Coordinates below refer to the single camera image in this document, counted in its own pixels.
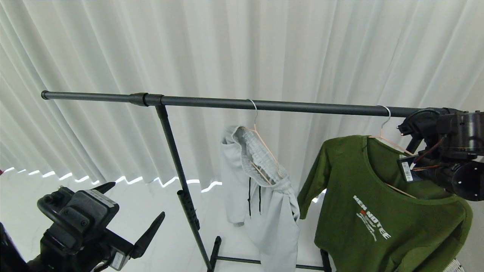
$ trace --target black metal clothing rack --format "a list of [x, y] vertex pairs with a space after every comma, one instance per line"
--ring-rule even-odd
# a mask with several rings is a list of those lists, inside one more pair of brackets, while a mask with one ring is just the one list
[[[133, 93], [133, 94], [107, 94], [107, 93], [81, 93], [81, 92], [50, 92], [41, 93], [43, 99], [65, 99], [65, 100], [87, 100], [87, 101], [106, 101], [106, 102], [125, 102], [138, 106], [155, 106], [158, 117], [160, 118], [165, 133], [170, 153], [175, 164], [175, 168], [180, 180], [182, 190], [178, 191], [181, 206], [187, 217], [190, 228], [193, 232], [195, 241], [202, 255], [203, 261], [207, 266], [207, 272], [214, 272], [217, 260], [235, 261], [244, 263], [258, 263], [258, 260], [224, 257], [219, 256], [219, 249], [222, 243], [220, 236], [217, 236], [213, 245], [210, 258], [203, 245], [200, 236], [200, 222], [195, 213], [195, 208], [190, 196], [186, 177], [183, 172], [182, 162], [178, 154], [175, 138], [171, 131], [170, 122], [166, 106], [195, 106], [195, 107], [215, 107], [215, 108], [235, 108], [235, 109], [254, 109], [254, 104], [258, 110], [271, 111], [289, 111], [289, 112], [309, 112], [309, 113], [328, 113], [328, 114], [345, 114], [345, 115], [364, 115], [364, 116], [388, 116], [388, 111], [382, 106], [361, 106], [361, 105], [338, 105], [338, 104], [319, 104], [319, 103], [301, 103], [301, 102], [282, 102], [282, 101], [262, 101], [243, 99], [219, 99], [219, 98], [197, 98], [197, 97], [178, 97], [164, 96], [161, 94]], [[393, 117], [407, 117], [418, 108], [406, 107], [388, 107]], [[410, 152], [415, 152], [419, 141], [411, 141], [408, 145]], [[296, 265], [296, 268], [320, 270], [331, 272], [329, 267], [328, 253], [321, 251], [323, 258], [323, 267]]]

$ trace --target curtain fold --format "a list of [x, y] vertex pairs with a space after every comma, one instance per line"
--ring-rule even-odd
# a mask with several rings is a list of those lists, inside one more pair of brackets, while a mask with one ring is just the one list
[[[92, 181], [176, 176], [154, 108], [42, 90], [408, 107], [484, 105], [484, 2], [2, 1], [2, 169]], [[186, 176], [219, 180], [222, 127], [254, 111], [167, 107]], [[384, 118], [260, 111], [299, 187], [321, 143]], [[409, 141], [395, 130], [385, 135]]]

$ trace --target hanger hook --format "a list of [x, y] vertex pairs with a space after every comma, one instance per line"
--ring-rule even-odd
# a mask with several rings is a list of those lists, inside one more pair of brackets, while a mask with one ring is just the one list
[[383, 122], [383, 124], [381, 124], [381, 129], [383, 129], [383, 126], [388, 123], [388, 121], [390, 121], [390, 118], [392, 118], [392, 112], [390, 111], [390, 109], [387, 107], [387, 106], [382, 106], [384, 107], [387, 111], [388, 111], [388, 119]]
[[252, 99], [247, 99], [247, 100], [249, 100], [250, 102], [252, 102], [252, 104], [254, 105], [254, 108], [256, 109], [256, 116], [254, 117], [254, 124], [256, 124], [257, 115], [259, 114], [259, 112], [257, 111], [256, 103], [254, 103], [254, 101]]

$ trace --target green t-shirt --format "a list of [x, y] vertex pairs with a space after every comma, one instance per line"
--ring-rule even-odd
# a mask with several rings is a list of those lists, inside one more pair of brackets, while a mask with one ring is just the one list
[[431, 181], [407, 183], [396, 162], [400, 154], [360, 135], [321, 147], [298, 203], [304, 219], [311, 200], [327, 188], [314, 242], [338, 272], [441, 272], [464, 244], [470, 206]]

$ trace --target drawstring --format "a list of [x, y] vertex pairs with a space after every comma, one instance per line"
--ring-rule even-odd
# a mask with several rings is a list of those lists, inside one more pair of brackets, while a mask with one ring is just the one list
[[[247, 201], [249, 201], [249, 217], [252, 217], [252, 214], [251, 214], [251, 211], [250, 211], [250, 181], [251, 181], [251, 178], [249, 177], [249, 198], [247, 199]], [[260, 203], [261, 203], [261, 197], [260, 197], [260, 185], [259, 185], [259, 214], [261, 214], [260, 212]]]
[[250, 214], [250, 177], [249, 177], [249, 199], [247, 199], [247, 201], [249, 201], [249, 217], [251, 217], [251, 214]]

